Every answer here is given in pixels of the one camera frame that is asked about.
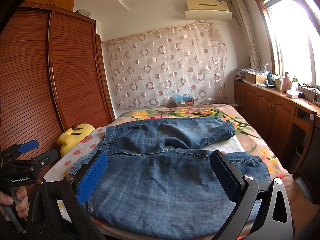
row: wardrobe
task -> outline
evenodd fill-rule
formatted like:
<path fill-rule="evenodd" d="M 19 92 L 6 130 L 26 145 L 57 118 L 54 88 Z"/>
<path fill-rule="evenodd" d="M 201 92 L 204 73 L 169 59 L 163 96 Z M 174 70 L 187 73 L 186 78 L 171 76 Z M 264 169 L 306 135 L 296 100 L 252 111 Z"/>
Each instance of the wardrobe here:
<path fill-rule="evenodd" d="M 0 148 L 33 139 L 30 159 L 75 124 L 114 120 L 95 20 L 25 2 L 0 35 Z"/>

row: pink circle pattern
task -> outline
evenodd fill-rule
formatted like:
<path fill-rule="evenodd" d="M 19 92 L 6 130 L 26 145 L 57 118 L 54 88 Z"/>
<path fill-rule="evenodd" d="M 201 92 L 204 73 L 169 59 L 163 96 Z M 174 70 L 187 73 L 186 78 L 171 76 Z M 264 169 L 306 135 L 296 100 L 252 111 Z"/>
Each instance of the pink circle pattern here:
<path fill-rule="evenodd" d="M 227 47 L 212 23 L 128 35 L 104 44 L 114 93 L 123 108 L 174 106 L 174 94 L 209 103 L 224 98 Z"/>

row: air conditioner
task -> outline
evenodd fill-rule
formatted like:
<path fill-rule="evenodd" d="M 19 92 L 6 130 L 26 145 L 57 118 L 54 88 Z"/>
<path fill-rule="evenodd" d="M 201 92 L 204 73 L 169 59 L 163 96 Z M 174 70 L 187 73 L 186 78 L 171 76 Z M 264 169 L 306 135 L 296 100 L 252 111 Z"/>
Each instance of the air conditioner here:
<path fill-rule="evenodd" d="M 217 0 L 187 0 L 187 20 L 223 20 L 232 19 L 232 12 L 229 11 L 225 1 Z"/>

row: blue gripper pad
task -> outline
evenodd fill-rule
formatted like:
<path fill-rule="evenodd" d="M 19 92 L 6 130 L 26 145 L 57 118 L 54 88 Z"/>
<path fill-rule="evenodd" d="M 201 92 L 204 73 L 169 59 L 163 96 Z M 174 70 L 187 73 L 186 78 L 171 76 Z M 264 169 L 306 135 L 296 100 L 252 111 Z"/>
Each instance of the blue gripper pad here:
<path fill-rule="evenodd" d="M 217 176 L 228 199 L 232 202 L 238 203 L 241 198 L 241 185 L 239 185 L 231 170 L 215 152 L 210 154 L 210 166 L 214 171 L 214 174 Z"/>
<path fill-rule="evenodd" d="M 28 151 L 37 149 L 39 147 L 39 143 L 37 140 L 32 140 L 27 143 L 23 143 L 19 145 L 18 152 L 26 153 Z"/>
<path fill-rule="evenodd" d="M 102 151 L 78 183 L 77 199 L 80 205 L 89 200 L 107 166 L 108 154 Z"/>

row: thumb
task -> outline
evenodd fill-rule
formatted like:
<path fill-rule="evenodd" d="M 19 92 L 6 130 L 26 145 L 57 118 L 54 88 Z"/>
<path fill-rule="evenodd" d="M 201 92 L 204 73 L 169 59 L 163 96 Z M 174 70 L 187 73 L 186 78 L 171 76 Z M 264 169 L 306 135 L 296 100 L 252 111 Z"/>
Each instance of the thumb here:
<path fill-rule="evenodd" d="M 11 206 L 13 204 L 13 198 L 0 191 L 0 204 Z"/>

